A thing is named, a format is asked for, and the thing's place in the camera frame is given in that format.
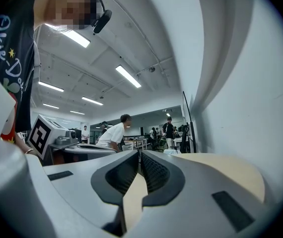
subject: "yellow star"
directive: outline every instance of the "yellow star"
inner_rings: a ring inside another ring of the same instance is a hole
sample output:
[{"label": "yellow star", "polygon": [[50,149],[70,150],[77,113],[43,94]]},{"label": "yellow star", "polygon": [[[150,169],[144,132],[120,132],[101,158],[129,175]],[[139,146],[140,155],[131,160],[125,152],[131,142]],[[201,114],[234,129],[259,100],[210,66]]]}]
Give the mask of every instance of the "yellow star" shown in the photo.
[{"label": "yellow star", "polygon": [[8,142],[10,142],[11,144],[14,143],[13,137],[11,138],[11,140],[8,140]]},{"label": "yellow star", "polygon": [[14,52],[13,52],[13,49],[10,49],[10,52],[8,52],[10,54],[10,57],[14,57]]}]

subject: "ceiling light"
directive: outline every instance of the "ceiling light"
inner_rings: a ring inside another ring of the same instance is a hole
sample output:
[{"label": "ceiling light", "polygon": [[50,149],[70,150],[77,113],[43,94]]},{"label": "ceiling light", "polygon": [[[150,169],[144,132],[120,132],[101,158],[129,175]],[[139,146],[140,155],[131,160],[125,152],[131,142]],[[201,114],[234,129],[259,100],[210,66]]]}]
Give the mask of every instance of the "ceiling light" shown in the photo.
[{"label": "ceiling light", "polygon": [[44,103],[43,103],[43,105],[44,105],[44,106],[47,106],[47,107],[50,107],[50,108],[59,109],[58,107],[51,106],[51,105],[48,105],[48,104],[44,104]]},{"label": "ceiling light", "polygon": [[48,85],[48,84],[43,83],[43,82],[39,82],[39,85],[43,85],[43,86],[46,86],[46,87],[52,88],[52,89],[57,90],[57,91],[60,91],[60,92],[64,92],[64,90],[63,90],[63,89],[61,89],[61,88],[58,88],[58,87],[55,87],[55,86],[52,86],[52,85]]},{"label": "ceiling light", "polygon": [[[59,27],[52,26],[49,24],[46,24],[46,25],[57,31],[59,30]],[[85,48],[90,44],[90,41],[88,39],[84,38],[82,35],[78,34],[77,32],[73,30],[67,31],[67,32],[60,32],[60,33],[63,33],[65,36],[69,37],[70,39],[74,40],[75,42],[79,43],[81,46]]]},{"label": "ceiling light", "polygon": [[86,97],[82,97],[82,99],[83,99],[83,100],[86,100],[86,101],[89,101],[89,102],[92,102],[92,103],[95,103],[95,104],[100,105],[100,106],[103,105],[103,104],[100,103],[100,102],[97,102],[97,101],[94,101],[94,100],[90,100],[90,99],[88,99],[88,98],[86,98]]},{"label": "ceiling light", "polygon": [[84,115],[83,113],[80,113],[80,112],[75,112],[75,111],[70,111],[70,112],[80,114],[80,115]]},{"label": "ceiling light", "polygon": [[128,79],[134,86],[137,88],[141,87],[141,85],[121,65],[118,66],[116,70]]}]

